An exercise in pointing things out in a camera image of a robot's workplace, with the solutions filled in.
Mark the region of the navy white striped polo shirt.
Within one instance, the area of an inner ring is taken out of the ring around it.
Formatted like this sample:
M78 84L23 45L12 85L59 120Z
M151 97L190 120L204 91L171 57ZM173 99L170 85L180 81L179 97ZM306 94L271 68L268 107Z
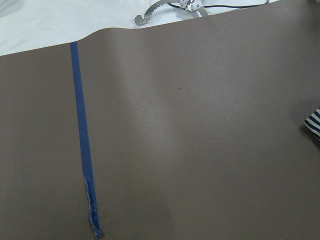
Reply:
M320 140L320 109L318 108L304 120L304 125L312 132L314 137Z

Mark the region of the brown paper table cover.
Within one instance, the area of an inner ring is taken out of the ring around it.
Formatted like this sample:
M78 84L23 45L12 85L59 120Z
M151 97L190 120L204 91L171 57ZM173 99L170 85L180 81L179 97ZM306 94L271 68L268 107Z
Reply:
M320 6L0 57L3 240L317 240Z

